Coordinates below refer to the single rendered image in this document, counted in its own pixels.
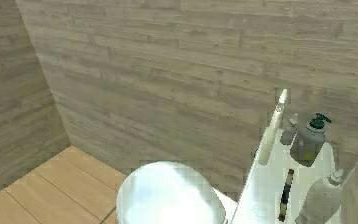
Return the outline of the white toilet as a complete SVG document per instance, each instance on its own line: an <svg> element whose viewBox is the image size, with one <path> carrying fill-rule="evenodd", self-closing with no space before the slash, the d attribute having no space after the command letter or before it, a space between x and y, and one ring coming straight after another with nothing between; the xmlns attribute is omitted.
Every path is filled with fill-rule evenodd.
<svg viewBox="0 0 358 224"><path fill-rule="evenodd" d="M119 224L231 224L236 207L200 172L172 161L132 171L116 198Z"/></svg>

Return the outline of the cream tall bottle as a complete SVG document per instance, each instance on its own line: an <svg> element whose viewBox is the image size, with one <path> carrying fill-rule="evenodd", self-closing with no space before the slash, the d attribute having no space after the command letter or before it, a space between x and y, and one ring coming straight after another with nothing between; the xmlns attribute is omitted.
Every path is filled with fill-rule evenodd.
<svg viewBox="0 0 358 224"><path fill-rule="evenodd" d="M282 115L287 101L288 90L283 89L278 103L275 107L269 126L265 129L258 148L258 162L260 165L266 165L271 155L271 151L276 139L277 130L279 129Z"/></svg>

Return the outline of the small grey bottle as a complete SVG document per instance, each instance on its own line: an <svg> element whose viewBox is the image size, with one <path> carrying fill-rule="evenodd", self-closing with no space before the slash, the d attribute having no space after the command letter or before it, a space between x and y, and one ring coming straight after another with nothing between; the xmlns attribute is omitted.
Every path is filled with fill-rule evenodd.
<svg viewBox="0 0 358 224"><path fill-rule="evenodd" d="M293 114L290 119L288 126L284 129L280 142L283 145L290 145L293 142L294 136L297 133L298 129L298 114Z"/></svg>

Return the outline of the grey soap dispenser green pump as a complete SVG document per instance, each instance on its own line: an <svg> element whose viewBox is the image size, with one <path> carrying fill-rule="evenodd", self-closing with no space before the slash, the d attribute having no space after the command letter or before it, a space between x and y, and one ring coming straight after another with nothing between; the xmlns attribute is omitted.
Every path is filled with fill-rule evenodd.
<svg viewBox="0 0 358 224"><path fill-rule="evenodd" d="M297 129L290 149L290 156L305 167L311 167L326 142L325 125L332 120L322 113L316 113L304 126Z"/></svg>

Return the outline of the black pen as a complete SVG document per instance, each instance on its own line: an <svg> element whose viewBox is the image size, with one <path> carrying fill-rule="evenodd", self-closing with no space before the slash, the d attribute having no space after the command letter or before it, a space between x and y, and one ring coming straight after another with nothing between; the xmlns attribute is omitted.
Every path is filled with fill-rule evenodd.
<svg viewBox="0 0 358 224"><path fill-rule="evenodd" d="M287 212L287 204L289 201L291 185L293 182L293 176L294 176L294 170L289 169L285 183L284 183L281 199L280 199L280 210L279 210L278 220L281 222L285 221L286 212Z"/></svg>

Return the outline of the large grey spray bottle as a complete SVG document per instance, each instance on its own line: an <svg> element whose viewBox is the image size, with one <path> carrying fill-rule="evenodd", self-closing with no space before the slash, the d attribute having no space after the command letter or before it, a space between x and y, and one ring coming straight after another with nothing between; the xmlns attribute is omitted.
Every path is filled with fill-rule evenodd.
<svg viewBox="0 0 358 224"><path fill-rule="evenodd" d="M320 178L308 190L295 224L326 224L342 202L344 170Z"/></svg>

